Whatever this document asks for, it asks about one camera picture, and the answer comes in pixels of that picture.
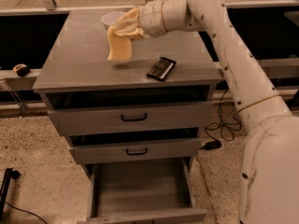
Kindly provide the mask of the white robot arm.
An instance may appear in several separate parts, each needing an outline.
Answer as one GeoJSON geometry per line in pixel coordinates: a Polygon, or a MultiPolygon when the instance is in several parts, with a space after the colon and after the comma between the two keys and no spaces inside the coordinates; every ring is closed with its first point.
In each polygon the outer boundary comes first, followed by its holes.
{"type": "Polygon", "coordinates": [[[153,1],[127,12],[116,34],[158,37],[204,30],[248,135],[240,176],[240,224],[299,224],[299,118],[232,25],[224,0],[153,1]]]}

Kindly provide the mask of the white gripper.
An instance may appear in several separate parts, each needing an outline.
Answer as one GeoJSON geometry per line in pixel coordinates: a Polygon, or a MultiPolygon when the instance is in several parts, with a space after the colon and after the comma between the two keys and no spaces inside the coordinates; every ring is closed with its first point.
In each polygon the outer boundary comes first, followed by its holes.
{"type": "Polygon", "coordinates": [[[143,7],[130,9],[117,20],[114,34],[130,39],[147,38],[148,35],[151,37],[165,35],[167,31],[164,27],[163,4],[159,0],[150,1],[143,7]]]}

